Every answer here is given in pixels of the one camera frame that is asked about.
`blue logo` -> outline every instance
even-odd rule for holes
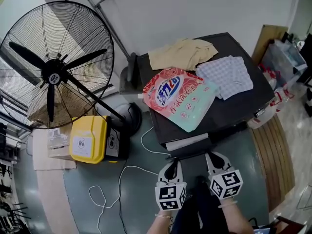
[[[161,106],[165,106],[166,102],[175,93],[180,84],[180,77],[176,76],[164,81],[158,88],[157,100]]]

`yellow container lid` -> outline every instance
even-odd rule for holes
[[[101,116],[83,116],[74,121],[69,145],[71,157],[85,163],[101,162],[105,155],[107,127]]]

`plaid cloth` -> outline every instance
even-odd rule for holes
[[[196,75],[220,87],[218,98],[224,100],[254,87],[242,57],[224,57],[205,62],[196,68]]]

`wooden board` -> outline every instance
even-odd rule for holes
[[[284,201],[285,195],[294,187],[292,159],[277,116],[251,132],[266,179],[269,210],[272,211]]]
[[[262,57],[264,56],[265,51],[269,45],[271,39],[281,40],[284,33],[288,31],[288,27],[276,26],[276,25],[267,25],[262,26],[258,42],[253,51],[252,59],[256,65],[258,65]]]

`wooden slat mat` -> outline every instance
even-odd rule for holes
[[[294,187],[293,163],[284,130],[277,116],[258,129],[251,129],[263,176],[269,210],[274,210]]]

